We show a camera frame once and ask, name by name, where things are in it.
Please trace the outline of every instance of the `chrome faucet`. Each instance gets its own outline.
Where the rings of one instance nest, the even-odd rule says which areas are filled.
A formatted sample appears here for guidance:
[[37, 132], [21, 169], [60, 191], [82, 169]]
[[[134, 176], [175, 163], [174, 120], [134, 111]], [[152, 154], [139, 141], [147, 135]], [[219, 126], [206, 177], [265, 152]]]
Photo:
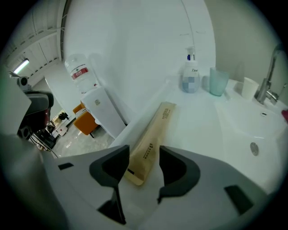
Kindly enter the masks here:
[[269, 67], [269, 71], [268, 71], [268, 75], [266, 78], [263, 79], [262, 85], [260, 87], [260, 90], [258, 91], [258, 93], [255, 94], [255, 98], [258, 102], [260, 102], [261, 104], [264, 104], [264, 100], [265, 98], [269, 98], [272, 102], [272, 104], [276, 104], [276, 102], [278, 101], [281, 93], [284, 91], [286, 84], [283, 86], [281, 92], [279, 94], [276, 94], [274, 92], [271, 91], [270, 87], [271, 87], [271, 78], [272, 78], [272, 74], [273, 74], [273, 70], [275, 67], [275, 62], [276, 62], [276, 58], [278, 56], [278, 54], [284, 51], [284, 46], [283, 44], [279, 44], [275, 47], [273, 53], [272, 53], [272, 57], [271, 57], [271, 61], [270, 61], [270, 67]]

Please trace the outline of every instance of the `sink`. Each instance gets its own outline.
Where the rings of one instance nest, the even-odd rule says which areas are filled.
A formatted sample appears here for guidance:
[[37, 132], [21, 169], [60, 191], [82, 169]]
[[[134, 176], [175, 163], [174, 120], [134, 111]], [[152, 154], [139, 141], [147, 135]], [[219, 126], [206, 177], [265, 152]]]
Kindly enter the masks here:
[[[284, 118], [241, 97], [215, 102], [215, 107], [222, 129], [224, 161], [266, 193], [276, 191], [287, 164], [288, 126]], [[257, 145], [258, 155], [252, 153], [251, 143]]]

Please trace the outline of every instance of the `white wall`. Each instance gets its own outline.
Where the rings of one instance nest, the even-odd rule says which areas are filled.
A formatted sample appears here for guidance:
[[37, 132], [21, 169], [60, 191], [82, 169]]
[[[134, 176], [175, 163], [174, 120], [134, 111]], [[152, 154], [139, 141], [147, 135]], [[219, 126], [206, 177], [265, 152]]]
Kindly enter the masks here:
[[63, 62], [56, 64], [45, 72], [45, 79], [59, 105], [72, 118], [73, 109], [80, 104], [81, 93], [67, 73]]
[[[177, 76], [186, 60], [188, 46], [196, 46], [201, 74], [207, 74], [209, 67], [215, 66], [215, 41], [205, 3], [203, 0], [183, 2], [193, 36], [181, 0], [74, 0], [71, 3], [65, 26], [64, 58], [74, 53], [88, 57], [100, 83], [127, 123], [164, 84], [166, 77]], [[53, 92], [52, 82], [56, 83], [58, 78], [62, 81], [63, 76], [52, 74], [45, 77]], [[64, 95], [56, 96], [59, 102]]]
[[[275, 46], [281, 41], [254, 5], [245, 0], [205, 0], [212, 20], [216, 43], [216, 67], [230, 78], [244, 77], [262, 83], [267, 76]], [[271, 89], [279, 93], [288, 83], [287, 57], [276, 61]], [[281, 101], [288, 105], [288, 88]]]
[[[43, 91], [51, 92], [45, 78], [43, 78], [41, 81], [39, 81], [32, 89], [33, 90], [39, 90], [39, 91], [43, 90]], [[61, 110], [62, 110], [62, 107], [59, 105], [56, 97], [54, 97], [54, 104], [51, 107], [50, 118], [52, 119], [53, 117], [55, 117]]]

